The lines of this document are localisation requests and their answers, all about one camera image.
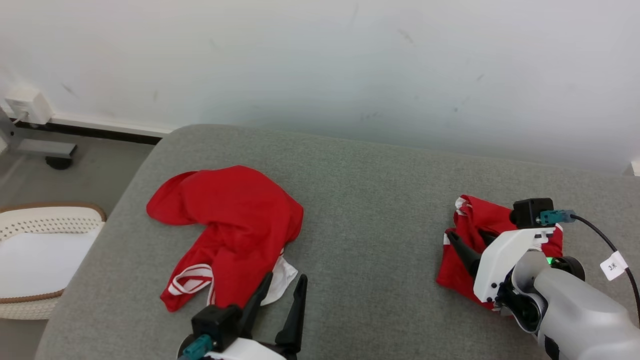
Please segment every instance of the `baseboard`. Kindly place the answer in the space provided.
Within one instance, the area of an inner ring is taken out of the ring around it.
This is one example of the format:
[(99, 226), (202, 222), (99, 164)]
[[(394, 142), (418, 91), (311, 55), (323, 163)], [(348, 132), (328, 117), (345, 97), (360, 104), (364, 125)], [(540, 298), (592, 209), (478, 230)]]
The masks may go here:
[(640, 176), (640, 160), (631, 161), (627, 169), (622, 174), (628, 176)]
[[(4, 112), (6, 112), (7, 115), (9, 115), (9, 117), (14, 118), (13, 111), (11, 110), (11, 108), (6, 108), (3, 106), (2, 109), (4, 110)], [(56, 125), (76, 127), (76, 128), (87, 128), (87, 129), (94, 129), (99, 131), (110, 131), (112, 133), (125, 133), (125, 134), (132, 134), (132, 135), (149, 136), (153, 138), (163, 138), (166, 135), (170, 134), (173, 130), (175, 130), (175, 127), (171, 128), (171, 127), (131, 124), (128, 122), (118, 122), (118, 121), (100, 119), (96, 117), (85, 117), (85, 116), (66, 114), (66, 113), (54, 113), (49, 123), (47, 123), (44, 126), (55, 127)]]
[(52, 124), (50, 122), (44, 125), (34, 125), (28, 122), (19, 122), (15, 126), (21, 127), (23, 129), (49, 131), (52, 133), (60, 133), (60, 134), (68, 134), (68, 135), (87, 136), (90, 138), (119, 140), (124, 142), (146, 143), (149, 145), (156, 145), (157, 143), (160, 142), (160, 140), (162, 140), (162, 138), (157, 136), (147, 136), (147, 135), (122, 133), (119, 131), (91, 129), (89, 127), (81, 127), (81, 126)]

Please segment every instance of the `wall stain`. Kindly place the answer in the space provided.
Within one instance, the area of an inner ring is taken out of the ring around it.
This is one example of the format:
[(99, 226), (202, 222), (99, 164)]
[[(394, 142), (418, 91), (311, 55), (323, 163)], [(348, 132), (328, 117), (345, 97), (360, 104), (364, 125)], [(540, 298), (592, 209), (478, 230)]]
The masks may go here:
[(63, 84), (63, 83), (60, 83), (60, 85), (62, 85), (62, 87), (63, 87), (63, 88), (64, 88), (64, 89), (65, 89), (65, 90), (66, 90), (70, 95), (73, 95), (74, 97), (76, 97), (76, 98), (80, 99), (80, 97), (79, 97), (79, 96), (74, 92), (74, 89), (70, 88), (69, 86), (67, 86), (67, 85), (65, 85), (65, 84)]
[(398, 33), (400, 33), (400, 35), (403, 36), (403, 38), (411, 45), (415, 45), (413, 43), (413, 39), (411, 38), (411, 34), (409, 34), (407, 31), (403, 30), (403, 29), (398, 29)]
[(356, 7), (353, 9), (353, 13), (351, 14), (351, 19), (349, 19), (348, 28), (353, 28), (353, 24), (356, 22), (356, 18), (358, 17), (358, 11), (360, 10), (360, 5), (356, 3)]
[(380, 113), (378, 111), (375, 111), (373, 113), (360, 113), (360, 121), (376, 118), (379, 114)]

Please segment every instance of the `caster wheel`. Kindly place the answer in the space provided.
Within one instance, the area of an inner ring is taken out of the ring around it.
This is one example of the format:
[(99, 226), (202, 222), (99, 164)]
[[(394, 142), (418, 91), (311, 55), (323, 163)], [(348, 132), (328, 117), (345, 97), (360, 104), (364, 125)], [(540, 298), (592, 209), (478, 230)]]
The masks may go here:
[(45, 160), (47, 162), (47, 165), (49, 165), (50, 167), (56, 170), (68, 169), (71, 166), (71, 164), (74, 163), (73, 159), (54, 158), (52, 156), (47, 156)]

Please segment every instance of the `white stripe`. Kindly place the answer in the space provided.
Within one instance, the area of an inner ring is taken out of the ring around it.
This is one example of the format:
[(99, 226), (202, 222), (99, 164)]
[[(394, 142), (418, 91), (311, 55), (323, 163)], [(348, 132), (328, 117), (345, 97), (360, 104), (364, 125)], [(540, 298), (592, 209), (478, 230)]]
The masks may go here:
[(456, 212), (458, 213), (458, 215), (462, 215), (462, 216), (465, 217), (467, 214), (460, 209), (463, 206), (466, 206), (468, 208), (472, 208), (471, 204), (469, 204), (469, 201), (467, 201), (467, 200), (465, 200), (465, 199), (463, 199), (461, 197), (458, 197), (456, 199)]
[[(189, 279), (183, 285), (180, 285), (178, 280), (184, 277), (191, 276), (200, 276), (200, 277), (208, 277), (211, 281), (202, 281), (199, 279)], [(171, 282), (168, 290), (172, 295), (182, 295), (182, 294), (193, 294), (198, 291), (204, 289), (207, 285), (213, 284), (213, 272), (211, 271), (211, 266), (207, 264), (196, 264), (191, 265), (184, 269), (179, 275), (176, 275)]]
[(209, 296), (207, 297), (207, 305), (211, 305), (216, 302), (216, 292), (213, 291), (213, 285), (209, 288)]

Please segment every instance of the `metal stand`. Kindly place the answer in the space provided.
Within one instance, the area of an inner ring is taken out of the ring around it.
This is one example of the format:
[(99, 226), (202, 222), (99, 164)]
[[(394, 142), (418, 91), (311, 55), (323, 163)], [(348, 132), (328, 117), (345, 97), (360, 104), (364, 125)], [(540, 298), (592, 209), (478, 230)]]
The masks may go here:
[(47, 164), (56, 170), (65, 170), (73, 163), (74, 143), (48, 142), (21, 136), (21, 129), (15, 127), (9, 116), (0, 108), (0, 138), (7, 143), (8, 151), (14, 154), (45, 156)]

